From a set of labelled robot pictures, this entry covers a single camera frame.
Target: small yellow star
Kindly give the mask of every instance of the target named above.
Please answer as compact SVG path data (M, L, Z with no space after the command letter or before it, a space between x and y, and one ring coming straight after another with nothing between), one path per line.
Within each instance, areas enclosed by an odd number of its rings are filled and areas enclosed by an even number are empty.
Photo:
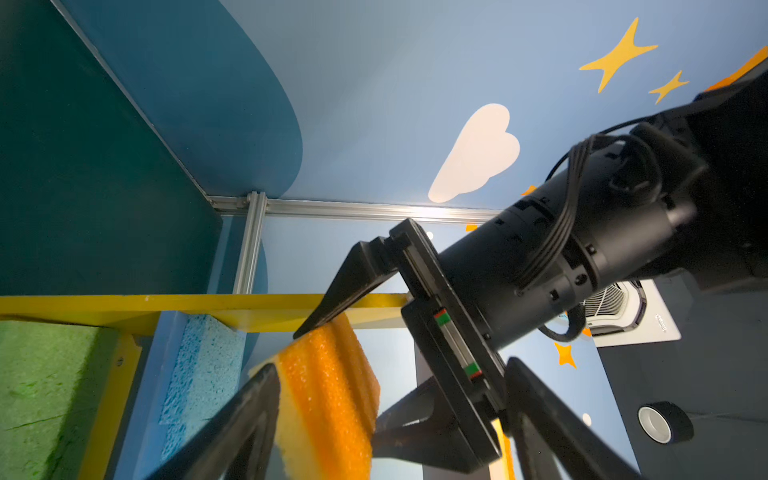
M650 47L638 47L634 44L634 34L637 32L637 23L639 18L634 19L632 25L629 26L629 30L624 34L624 37L619 41L619 45L616 48L608 52L599 60L595 60L592 63L588 63L585 66L579 68L579 70L602 70L603 80L600 82L598 94L603 91L605 85L611 81L611 78L616 74L616 71L632 58L639 57L643 53L657 48L658 45L651 45Z
M648 93L649 94L659 94L659 99L656 100L656 105L659 104L662 98L666 97L669 92L674 90L675 88L682 87L685 84L689 84L689 81L680 81L680 76L683 74L683 71L680 70L677 72L677 75L674 76L672 80L669 81L666 85L663 87L659 87L656 90L651 90Z
M557 343L555 345L558 348L558 353L560 353L560 365L565 365L566 363L568 365L573 366L576 368L576 362L574 362L574 357L571 355L571 347L569 346L560 346Z

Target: orange star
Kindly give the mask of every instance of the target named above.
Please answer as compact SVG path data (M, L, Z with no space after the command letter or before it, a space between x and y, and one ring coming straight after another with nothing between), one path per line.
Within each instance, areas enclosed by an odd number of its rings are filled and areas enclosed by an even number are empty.
M639 57L643 53L657 48L658 45L651 45L650 47L638 47L634 44L634 34L637 33L637 23L639 18L634 19L632 25L629 26L629 30L624 34L624 37L619 41L619 45L608 52L599 60L595 60L592 63L588 63L585 66L579 68L579 70L602 70L603 80L600 82L598 94L603 91L605 85L611 81L611 78L616 74L622 65L630 61L632 58Z
M659 104L662 98L666 97L669 92L674 90L675 88L682 87L685 84L689 84L689 81L680 81L680 76L683 74L683 71L680 70L677 72L677 75L674 76L672 80L669 80L669 83L664 85L663 87L659 87L656 90L651 90L648 93L649 94L659 94L659 99L656 100L656 105Z
M560 365L565 365L566 363L568 365L573 366L576 368L576 362L574 362L574 357L571 355L571 347L569 346L560 346L557 343L555 345L558 348L558 353L560 353Z

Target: white cloud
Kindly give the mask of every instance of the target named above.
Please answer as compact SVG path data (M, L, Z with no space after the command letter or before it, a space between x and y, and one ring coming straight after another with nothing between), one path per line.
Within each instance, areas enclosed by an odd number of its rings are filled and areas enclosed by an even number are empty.
M507 133L509 110L487 104L467 120L456 143L429 188L437 204L485 185L490 177L509 168L520 154L520 142Z

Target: green foam block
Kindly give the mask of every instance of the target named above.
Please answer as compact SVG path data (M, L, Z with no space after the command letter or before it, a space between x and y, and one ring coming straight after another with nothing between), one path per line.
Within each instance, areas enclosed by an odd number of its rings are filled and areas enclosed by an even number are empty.
M0 320L0 478L77 478L119 333Z

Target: blue sponge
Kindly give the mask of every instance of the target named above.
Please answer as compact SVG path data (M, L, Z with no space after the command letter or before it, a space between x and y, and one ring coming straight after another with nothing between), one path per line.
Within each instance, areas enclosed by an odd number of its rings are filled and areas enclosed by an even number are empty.
M245 334L210 315L190 316L160 416L169 425L161 458L173 455L237 391Z

